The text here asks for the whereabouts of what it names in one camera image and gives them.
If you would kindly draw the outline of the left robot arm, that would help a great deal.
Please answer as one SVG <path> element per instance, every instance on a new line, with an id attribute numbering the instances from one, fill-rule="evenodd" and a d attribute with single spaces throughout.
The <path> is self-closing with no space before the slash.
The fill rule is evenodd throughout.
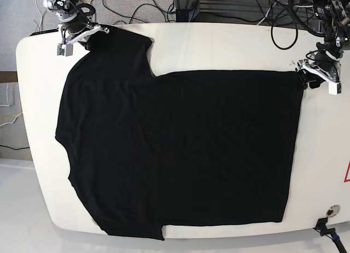
<path id="1" fill-rule="evenodd" d="M 296 71 L 302 82 L 310 88 L 328 83 L 331 95 L 341 93 L 340 60 L 349 50 L 349 0 L 311 0 L 312 10 L 323 28 L 323 33 L 307 31 L 323 42 L 297 63 Z"/>

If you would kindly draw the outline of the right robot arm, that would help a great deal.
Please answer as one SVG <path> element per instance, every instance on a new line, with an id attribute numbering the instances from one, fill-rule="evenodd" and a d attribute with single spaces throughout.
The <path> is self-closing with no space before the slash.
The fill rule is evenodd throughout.
<path id="1" fill-rule="evenodd" d="M 89 39 L 97 32 L 109 33 L 108 27 L 93 22 L 96 9 L 90 3 L 80 0 L 44 0 L 43 6 L 55 13 L 61 33 L 61 42 L 57 45 L 58 56 L 73 55 L 73 44 L 79 43 L 89 50 Z"/>

